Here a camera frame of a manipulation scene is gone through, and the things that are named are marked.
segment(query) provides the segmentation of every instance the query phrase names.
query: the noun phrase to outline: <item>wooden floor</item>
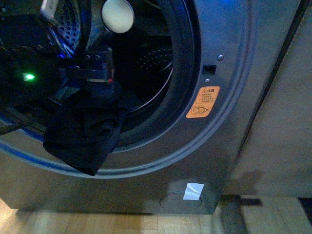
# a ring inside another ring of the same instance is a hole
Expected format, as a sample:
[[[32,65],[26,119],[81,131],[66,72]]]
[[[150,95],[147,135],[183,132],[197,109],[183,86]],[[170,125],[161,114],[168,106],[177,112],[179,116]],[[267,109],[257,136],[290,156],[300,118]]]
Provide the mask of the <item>wooden floor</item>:
[[[261,206],[241,208],[249,234],[312,234],[297,199],[262,197],[261,201]],[[226,220],[221,217],[222,206],[214,215],[67,214],[21,212],[0,200],[0,234],[223,234],[229,232],[222,223]]]

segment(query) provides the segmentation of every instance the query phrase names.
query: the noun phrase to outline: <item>washing machine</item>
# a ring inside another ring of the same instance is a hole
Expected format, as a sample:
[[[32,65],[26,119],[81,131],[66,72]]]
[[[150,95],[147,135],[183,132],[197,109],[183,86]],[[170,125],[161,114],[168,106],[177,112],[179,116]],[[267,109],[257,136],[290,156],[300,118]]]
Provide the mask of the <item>washing machine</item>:
[[[0,198],[22,210],[213,214],[222,194],[273,195],[248,186],[262,156],[242,146],[308,2],[0,1],[1,49],[22,50],[29,67],[22,88],[1,88],[2,125],[20,129],[0,137]],[[95,63],[104,52],[130,108],[114,150],[90,175],[42,143],[80,90],[82,71],[67,64],[73,54]]]

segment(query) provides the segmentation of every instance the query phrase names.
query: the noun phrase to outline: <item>green light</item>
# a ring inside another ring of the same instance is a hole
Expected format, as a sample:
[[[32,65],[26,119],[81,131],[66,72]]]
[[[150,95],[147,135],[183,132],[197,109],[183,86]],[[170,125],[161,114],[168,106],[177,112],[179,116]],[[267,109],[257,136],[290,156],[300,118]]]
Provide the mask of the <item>green light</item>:
[[[23,73],[24,81],[31,81],[35,78],[33,74],[30,73]]]

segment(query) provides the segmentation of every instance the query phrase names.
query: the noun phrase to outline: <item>orange warning label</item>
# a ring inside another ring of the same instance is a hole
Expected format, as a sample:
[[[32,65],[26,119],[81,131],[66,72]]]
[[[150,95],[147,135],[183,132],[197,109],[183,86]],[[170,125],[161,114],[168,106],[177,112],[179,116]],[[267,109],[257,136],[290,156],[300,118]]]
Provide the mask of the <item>orange warning label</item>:
[[[214,106],[220,87],[202,87],[197,94],[196,100],[186,115],[186,118],[207,117]]]

